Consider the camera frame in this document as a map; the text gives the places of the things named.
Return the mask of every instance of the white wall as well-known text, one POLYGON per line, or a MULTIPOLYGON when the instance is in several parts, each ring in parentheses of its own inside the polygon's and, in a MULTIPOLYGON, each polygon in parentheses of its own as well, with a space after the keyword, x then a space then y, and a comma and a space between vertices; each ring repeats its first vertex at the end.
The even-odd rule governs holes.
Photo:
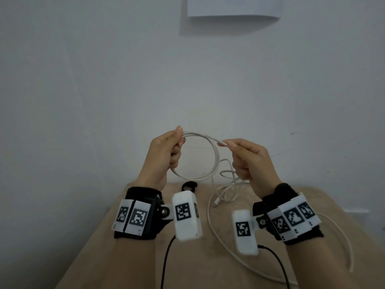
MULTIPOLYGON (((60 278, 150 140, 178 124, 266 146, 282 180, 370 209, 367 229, 385 243, 385 0, 286 0, 279 21, 187 19, 186 0, 0 4, 2 231, 32 238, 6 236, 9 276, 28 271, 15 258, 38 255, 31 270, 60 278), (55 207, 62 227, 37 229, 55 207), (21 247, 35 255, 9 252, 21 247)), ((181 173, 213 164, 203 139, 182 152, 181 173)))

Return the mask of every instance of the white cable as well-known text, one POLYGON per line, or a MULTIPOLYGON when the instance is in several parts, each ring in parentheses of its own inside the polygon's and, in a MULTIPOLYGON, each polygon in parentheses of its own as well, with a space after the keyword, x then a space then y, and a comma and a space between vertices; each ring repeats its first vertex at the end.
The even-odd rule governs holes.
MULTIPOLYGON (((279 283, 283 283, 283 284, 286 284, 286 281, 285 279, 282 279, 282 278, 277 278, 277 277, 272 277, 272 276, 269 276, 261 271, 258 271, 256 269, 254 269, 253 267, 249 266, 247 263, 245 263, 243 260, 241 260, 237 254, 235 254, 224 242, 223 240, 219 237, 219 235, 216 233, 213 225, 211 224, 211 220, 210 220, 210 203, 211 203, 211 199, 213 198, 213 195, 214 194, 217 194, 218 198, 214 201, 214 207, 216 207, 219 202, 222 200, 226 203, 230 203, 230 202, 233 202, 238 194, 239 194, 239 190, 240 190, 240 185, 244 184, 244 183, 248 183, 248 181, 245 181, 245 180, 242 180, 240 179, 239 177, 235 177, 235 171, 233 170, 233 166, 231 165, 231 162, 230 160, 228 159, 220 159, 219 157, 219 151, 218 151, 218 148, 215 146, 215 144, 212 142, 213 141, 216 141, 216 142, 219 142, 221 144, 223 144, 224 146, 227 146, 226 143, 220 141, 220 140, 217 140, 215 138, 212 138, 208 135, 204 135, 204 134, 201 134, 201 133, 197 133, 197 132, 183 132, 183 136, 182 138, 186 138, 186 137, 190 137, 190 136, 197 136, 197 137, 202 137, 202 138, 205 138, 207 141, 210 142, 211 146, 213 147, 214 149, 214 154, 215 154, 215 164, 213 166, 213 168, 207 173, 207 174, 204 174, 202 175, 201 177, 197 177, 197 178, 188 178, 188 177, 185 177, 185 176, 182 176, 180 174, 178 174, 174 169, 172 169, 172 172, 179 176, 180 178, 183 178, 185 180, 188 180, 188 181, 203 181, 205 179, 209 179, 211 178, 211 183, 213 185, 213 189, 214 189, 214 193, 211 194, 210 196, 210 199, 209 199, 209 202, 208 202, 208 205, 207 205, 207 221, 209 223, 209 226, 212 230, 212 232, 214 233, 215 237, 218 239, 218 241, 223 245, 223 247, 228 251, 228 253, 233 257, 235 258, 238 262, 240 262, 244 267, 248 268, 250 271, 254 272, 255 274, 263 277, 263 278, 266 278, 268 280, 272 280, 272 281, 275 281, 275 282, 279 282, 279 283), (231 183, 228 184, 228 185, 224 185, 224 186, 220 186, 219 188, 215 189, 215 185, 214 185, 214 179, 213 179, 213 176, 216 174, 218 168, 219 168, 219 164, 220 162, 222 161, 228 161, 228 163, 230 164, 230 170, 222 170, 221 172, 219 172, 219 174, 225 178, 229 178, 229 179, 232 179, 231 183), (232 174, 232 178, 228 177, 228 176, 224 176, 223 173, 231 173, 232 174), (234 193, 235 195, 233 196, 233 198, 231 200, 227 200, 226 199, 226 196, 227 196, 227 192, 233 188, 234 189, 234 193)), ((326 216, 324 214, 321 214, 321 213, 317 213, 325 218, 327 218, 330 222, 332 222, 338 229, 339 231, 341 232, 341 234, 343 235, 343 237, 345 238, 346 242, 348 243, 348 247, 349 247, 349 259, 350 259, 350 265, 349 265, 349 272, 353 272, 353 269, 354 269, 354 256, 353 256, 353 249, 352 249, 352 244, 350 243, 350 240, 349 238, 347 237, 347 235, 344 233, 344 231, 337 225, 337 223, 335 223, 329 216, 326 216)), ((289 283, 293 286, 298 286, 298 283, 295 282, 295 281, 289 281, 289 283)))

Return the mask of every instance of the black cable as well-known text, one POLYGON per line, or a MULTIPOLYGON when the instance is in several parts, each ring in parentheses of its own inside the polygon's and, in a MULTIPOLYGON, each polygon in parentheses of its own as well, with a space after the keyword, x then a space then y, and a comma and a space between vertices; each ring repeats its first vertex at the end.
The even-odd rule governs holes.
POLYGON ((281 268, 282 268, 282 271, 283 271, 283 275, 285 276, 286 285, 287 285, 288 289, 290 289, 289 279, 288 279, 288 276, 286 275, 285 268, 283 267, 283 264, 282 264, 280 258, 275 254, 275 252, 273 252, 273 251, 272 251, 270 248, 268 248, 268 247, 265 247, 265 246, 263 246, 263 245, 259 245, 259 244, 258 244, 258 248, 267 249, 269 252, 271 252, 271 253, 276 257, 276 259, 278 260, 279 264, 281 265, 281 268))
POLYGON ((170 243, 169 243, 169 246, 167 247, 167 250, 166 250, 166 255, 164 256, 161 289, 163 289, 164 273, 165 273, 165 271, 166 271, 166 262, 167 262, 168 252, 169 252, 170 247, 171 247, 171 244, 172 244, 172 242, 174 241, 175 238, 176 238, 175 235, 174 235, 173 238, 171 238, 171 241, 170 241, 170 243))

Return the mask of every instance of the hand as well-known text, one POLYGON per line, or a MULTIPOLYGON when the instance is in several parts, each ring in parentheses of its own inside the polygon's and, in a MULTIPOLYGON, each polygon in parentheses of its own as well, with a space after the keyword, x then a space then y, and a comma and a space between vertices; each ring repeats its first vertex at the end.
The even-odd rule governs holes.
POLYGON ((274 193, 281 182, 267 149, 244 139, 224 140, 233 153, 233 167, 241 179, 248 179, 254 193, 263 198, 274 193))
POLYGON ((154 188, 161 191, 167 182, 167 170, 176 168, 180 149, 185 143, 181 126, 151 141, 146 160, 135 181, 135 186, 154 188))

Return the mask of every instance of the white paper sheet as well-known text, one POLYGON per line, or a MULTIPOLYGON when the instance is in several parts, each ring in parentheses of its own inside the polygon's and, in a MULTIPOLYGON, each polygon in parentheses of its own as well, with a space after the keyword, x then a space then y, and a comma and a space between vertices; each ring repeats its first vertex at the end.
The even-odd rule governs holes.
POLYGON ((263 15, 281 17, 283 0, 187 0, 187 15, 263 15))

